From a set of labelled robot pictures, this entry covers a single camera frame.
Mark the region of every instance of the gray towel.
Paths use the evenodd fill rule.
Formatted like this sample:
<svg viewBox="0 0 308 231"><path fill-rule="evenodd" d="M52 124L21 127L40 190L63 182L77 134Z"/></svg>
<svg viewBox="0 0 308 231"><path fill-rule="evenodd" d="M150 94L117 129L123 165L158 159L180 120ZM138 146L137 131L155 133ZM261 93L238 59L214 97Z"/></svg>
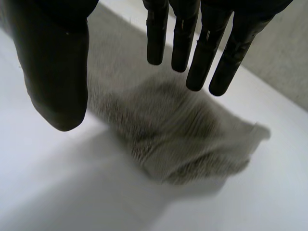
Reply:
<svg viewBox="0 0 308 231"><path fill-rule="evenodd" d="M89 109L129 142L132 157L155 180L183 184L242 171L270 132L232 115L186 73L146 61L146 34L98 5L88 19Z"/></svg>

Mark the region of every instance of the white table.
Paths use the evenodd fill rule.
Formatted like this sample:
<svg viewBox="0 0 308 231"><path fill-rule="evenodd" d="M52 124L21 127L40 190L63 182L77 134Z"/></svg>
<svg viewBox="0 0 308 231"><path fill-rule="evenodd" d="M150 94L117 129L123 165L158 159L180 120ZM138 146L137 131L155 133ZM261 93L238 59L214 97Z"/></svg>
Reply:
<svg viewBox="0 0 308 231"><path fill-rule="evenodd" d="M102 2L145 30L141 0ZM172 44L174 20L169 24ZM147 179L125 142L91 114L67 133L48 125L32 107L2 31L0 82L1 231L308 230L308 113L242 67L217 100L267 125L272 137L243 173L186 187Z"/></svg>

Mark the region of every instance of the black glove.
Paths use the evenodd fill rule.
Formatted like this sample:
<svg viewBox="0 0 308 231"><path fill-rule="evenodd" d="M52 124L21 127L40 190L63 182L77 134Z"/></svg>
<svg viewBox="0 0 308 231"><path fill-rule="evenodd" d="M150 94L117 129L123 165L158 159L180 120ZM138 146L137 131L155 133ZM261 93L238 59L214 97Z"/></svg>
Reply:
<svg viewBox="0 0 308 231"><path fill-rule="evenodd" d="M204 28L187 80L187 86L190 89L198 90L203 85L231 10L239 13L237 18L240 22L243 21L242 17L257 17L265 19L264 24L266 24L267 20L291 2L290 0L268 0L274 3L261 4L259 2L266 0L254 1L253 5L250 3L251 0L237 0L234 1L237 4L232 6L228 5L228 0L202 1ZM31 101L37 111L52 126L61 131L77 127L82 122L87 108L89 49L87 17L94 10L97 2L98 0L3 0ZM184 71L192 45L199 1L170 0L170 3L177 16L172 67L177 71ZM147 0L144 1L144 5L148 9L148 61L152 64L160 64L165 46L169 4L167 0ZM252 6L257 9L256 12L248 10L254 9ZM237 24L240 26L234 28L241 31L241 23ZM236 47L240 44L242 49L242 44L237 40L236 30L233 34L236 38ZM247 39L243 36L243 38L240 37L240 42L242 40ZM234 51L232 46L235 43L230 41L228 44L230 45L226 50ZM220 72L229 64L226 61L221 63L222 68L218 68ZM228 68L235 73L236 69L232 65ZM220 84L220 82L226 82L226 79L230 82L232 78L223 76L222 79L218 76L215 79L213 86L223 87L226 84Z"/></svg>
<svg viewBox="0 0 308 231"><path fill-rule="evenodd" d="M148 62L159 65L163 59L167 31L168 2L176 15L172 68L185 71L201 4L202 31L194 52L186 86L202 88L228 20L234 12L233 29L211 80L213 95L223 95L245 57L253 39L292 0L143 0L148 10Z"/></svg>
<svg viewBox="0 0 308 231"><path fill-rule="evenodd" d="M98 0L4 0L4 9L37 111L68 131L87 108L87 17Z"/></svg>

